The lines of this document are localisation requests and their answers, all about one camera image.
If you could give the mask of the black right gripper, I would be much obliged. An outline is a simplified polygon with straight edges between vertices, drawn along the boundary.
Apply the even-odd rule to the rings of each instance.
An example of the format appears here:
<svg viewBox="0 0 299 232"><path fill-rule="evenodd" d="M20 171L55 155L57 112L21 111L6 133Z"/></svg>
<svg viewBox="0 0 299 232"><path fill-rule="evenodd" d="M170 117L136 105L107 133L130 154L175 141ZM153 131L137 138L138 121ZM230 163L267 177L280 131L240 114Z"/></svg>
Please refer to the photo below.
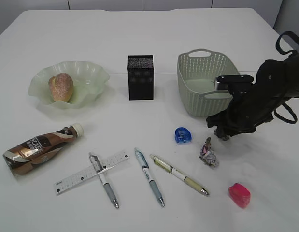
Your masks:
<svg viewBox="0 0 299 232"><path fill-rule="evenodd" d="M206 118L207 127L216 126L215 135L219 139L253 133L257 126L272 121L272 113L287 100L286 89L249 89L246 93L234 94L225 110Z"/></svg>

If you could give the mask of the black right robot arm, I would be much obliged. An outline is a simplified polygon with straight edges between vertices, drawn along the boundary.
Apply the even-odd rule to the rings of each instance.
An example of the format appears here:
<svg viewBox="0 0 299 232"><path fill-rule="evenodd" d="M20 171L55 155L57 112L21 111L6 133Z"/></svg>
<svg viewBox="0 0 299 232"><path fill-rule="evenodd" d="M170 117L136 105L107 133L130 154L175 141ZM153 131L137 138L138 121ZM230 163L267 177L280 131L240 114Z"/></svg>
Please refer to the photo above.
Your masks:
<svg viewBox="0 0 299 232"><path fill-rule="evenodd" d="M274 117L295 124L298 118L286 101L299 98L299 54L284 61L266 60L255 78L240 74L218 76L215 87L232 95L226 110L206 118L209 128L216 127L218 138L227 140L253 133L257 126Z"/></svg>

